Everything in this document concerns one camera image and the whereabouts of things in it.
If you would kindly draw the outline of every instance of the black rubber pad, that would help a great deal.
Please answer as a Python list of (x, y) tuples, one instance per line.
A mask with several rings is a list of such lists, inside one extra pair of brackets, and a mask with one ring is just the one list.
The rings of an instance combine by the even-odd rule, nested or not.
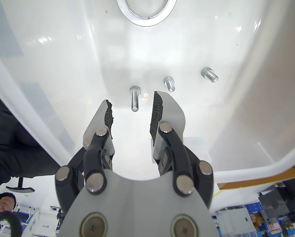
[(112, 104), (107, 99), (106, 99), (106, 102), (107, 102), (108, 108), (105, 114), (105, 125), (109, 128), (109, 132), (111, 135), (111, 126), (113, 123), (112, 108), (111, 108)]
[(163, 114), (163, 100), (161, 96), (157, 93), (157, 91), (154, 92), (154, 100), (153, 100), (153, 109), (152, 109), (152, 119), (151, 119), (151, 125), (150, 125), (150, 134), (153, 140), (153, 146), (155, 143), (155, 137), (157, 133), (157, 125), (159, 121), (162, 119)]

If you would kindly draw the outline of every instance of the bolt head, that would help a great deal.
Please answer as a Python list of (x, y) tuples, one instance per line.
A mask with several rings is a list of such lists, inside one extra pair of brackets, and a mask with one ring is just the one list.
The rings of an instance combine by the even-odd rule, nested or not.
[(171, 82), (173, 83), (173, 85), (175, 84), (174, 79), (173, 79), (171, 76), (167, 76), (167, 77), (165, 77), (164, 80), (163, 80), (164, 85), (165, 85), (166, 87), (167, 87), (166, 82), (168, 82), (168, 81), (171, 81)]
[(100, 213), (89, 214), (83, 220), (80, 231), (80, 236), (84, 237), (105, 237), (108, 231), (107, 220)]
[(55, 174), (55, 178), (58, 181), (64, 181), (68, 176), (69, 176), (69, 167), (68, 166), (62, 166), (59, 168), (59, 170), (57, 170), (56, 174)]
[(204, 175), (211, 175), (212, 174), (212, 167), (206, 161), (199, 162), (199, 169)]
[(104, 185), (104, 176), (101, 173), (91, 174), (86, 181), (86, 188), (91, 193), (98, 192)]
[(160, 130), (164, 133), (169, 133), (172, 131), (172, 127), (169, 123), (164, 122), (160, 125)]
[(176, 216), (171, 223), (172, 237), (196, 237), (198, 234), (198, 227), (194, 220), (185, 214)]
[(191, 194), (195, 189), (193, 180), (187, 175), (179, 175), (176, 178), (176, 186), (181, 193), (186, 195)]
[(95, 134), (99, 137), (103, 137), (105, 134), (107, 134), (107, 132), (108, 132), (108, 129), (106, 127), (99, 127), (96, 130)]
[(140, 95), (141, 94), (141, 89), (140, 89), (140, 87), (138, 87), (138, 86), (132, 86), (131, 88), (130, 88), (130, 95), (132, 95), (132, 91), (133, 90), (137, 90), (138, 91), (138, 95)]
[(201, 71), (201, 75), (207, 80), (208, 77), (207, 77), (207, 72), (208, 71), (211, 71), (212, 73), (214, 73), (214, 71), (211, 69), (211, 68), (204, 68), (202, 71)]

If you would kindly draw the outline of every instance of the black cable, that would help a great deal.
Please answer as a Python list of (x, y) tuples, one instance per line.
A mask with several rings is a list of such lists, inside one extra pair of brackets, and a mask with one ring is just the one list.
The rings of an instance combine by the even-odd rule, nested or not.
[(282, 229), (282, 234), (283, 234), (283, 237), (288, 237), (288, 230), (286, 229), (286, 227), (284, 226), (283, 222), (280, 220), (279, 221), (279, 225), (280, 225), (280, 228)]
[(0, 213), (0, 221), (7, 220), (11, 229), (11, 237), (21, 237), (22, 236), (22, 228), (21, 224), (15, 214), (9, 211)]

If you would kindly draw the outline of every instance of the black jacket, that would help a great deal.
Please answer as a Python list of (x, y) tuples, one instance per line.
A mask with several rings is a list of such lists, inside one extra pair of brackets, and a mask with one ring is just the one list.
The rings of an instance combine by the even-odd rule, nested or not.
[(0, 185), (11, 177), (54, 175), (59, 168), (0, 100)]

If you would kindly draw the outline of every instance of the hand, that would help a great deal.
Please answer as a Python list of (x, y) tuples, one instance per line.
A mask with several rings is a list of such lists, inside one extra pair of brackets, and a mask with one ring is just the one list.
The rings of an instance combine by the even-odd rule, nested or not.
[(13, 207), (15, 205), (15, 201), (12, 197), (10, 196), (5, 196), (0, 199), (0, 212), (3, 211), (12, 211)]

